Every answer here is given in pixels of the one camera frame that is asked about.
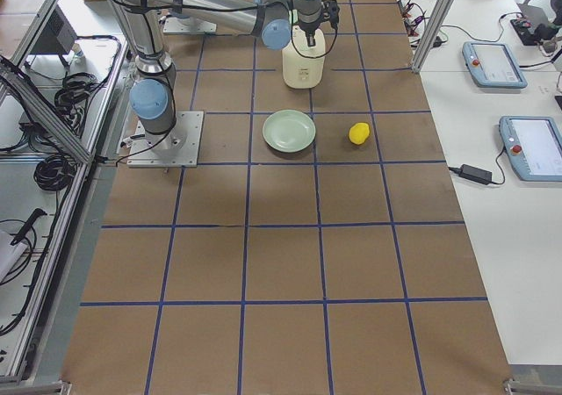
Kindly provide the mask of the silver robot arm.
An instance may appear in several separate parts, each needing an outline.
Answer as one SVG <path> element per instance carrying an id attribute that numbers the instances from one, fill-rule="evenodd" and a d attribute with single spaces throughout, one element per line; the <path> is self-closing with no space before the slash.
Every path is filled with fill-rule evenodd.
<path id="1" fill-rule="evenodd" d="M 176 114 L 176 67 L 164 45 L 158 15 L 167 14 L 188 26 L 222 25 L 260 39 L 273 50 L 292 41 L 298 26 L 308 46 L 324 22 L 336 29 L 336 0 L 110 0 L 122 13 L 122 28 L 133 46 L 139 79 L 130 105 L 144 129 L 146 146 L 167 150 L 183 145 L 185 137 Z"/>

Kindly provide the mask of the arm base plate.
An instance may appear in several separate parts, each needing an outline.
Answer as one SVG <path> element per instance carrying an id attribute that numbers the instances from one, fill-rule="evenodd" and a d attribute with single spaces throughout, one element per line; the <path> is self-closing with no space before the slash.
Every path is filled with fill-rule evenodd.
<path id="1" fill-rule="evenodd" d="M 138 120 L 135 133 L 144 137 L 133 141 L 133 154 L 126 158 L 126 165 L 130 168 L 196 167 L 203 122 L 202 111 L 178 111 L 175 127 L 161 143 L 152 147 L 160 137 L 146 134 Z"/>

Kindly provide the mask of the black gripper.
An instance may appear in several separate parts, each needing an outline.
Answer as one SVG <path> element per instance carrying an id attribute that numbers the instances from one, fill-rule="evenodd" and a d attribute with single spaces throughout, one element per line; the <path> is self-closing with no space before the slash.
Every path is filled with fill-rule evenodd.
<path id="1" fill-rule="evenodd" d="M 321 7 L 312 15 L 299 15 L 299 27 L 306 32 L 306 45 L 314 47 L 316 45 L 315 31 L 324 22 L 329 22 L 333 30 L 339 29 L 340 7 L 336 0 L 321 0 Z"/>

